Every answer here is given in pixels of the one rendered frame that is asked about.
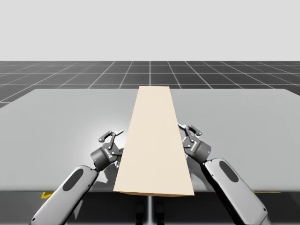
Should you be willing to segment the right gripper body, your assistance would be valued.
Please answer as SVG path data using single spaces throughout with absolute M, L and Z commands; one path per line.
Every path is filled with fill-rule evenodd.
M 194 140 L 193 142 L 188 137 L 185 137 L 182 141 L 185 154 L 198 163 L 204 163 L 211 153 L 211 147 L 196 137 L 192 139 Z

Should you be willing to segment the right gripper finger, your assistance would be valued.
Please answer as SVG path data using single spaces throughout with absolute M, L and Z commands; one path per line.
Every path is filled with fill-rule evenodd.
M 192 136 L 192 134 L 194 134 L 196 138 L 199 138 L 202 135 L 202 132 L 193 125 L 178 124 L 178 126 L 181 130 L 185 132 L 185 135 L 189 138 L 189 141 L 192 143 L 195 142 L 195 138 Z

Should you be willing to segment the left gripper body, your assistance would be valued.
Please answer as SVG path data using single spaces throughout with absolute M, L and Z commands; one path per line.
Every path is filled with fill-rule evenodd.
M 111 164 L 114 164 L 116 169 L 120 166 L 123 149 L 119 149 L 116 144 L 109 147 L 108 143 L 103 144 L 99 149 L 91 153 L 91 158 L 95 166 L 95 170 L 103 171 Z

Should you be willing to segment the tall board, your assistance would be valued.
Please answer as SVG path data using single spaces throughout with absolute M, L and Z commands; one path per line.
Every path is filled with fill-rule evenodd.
M 169 87 L 139 87 L 113 190 L 129 195 L 194 195 Z

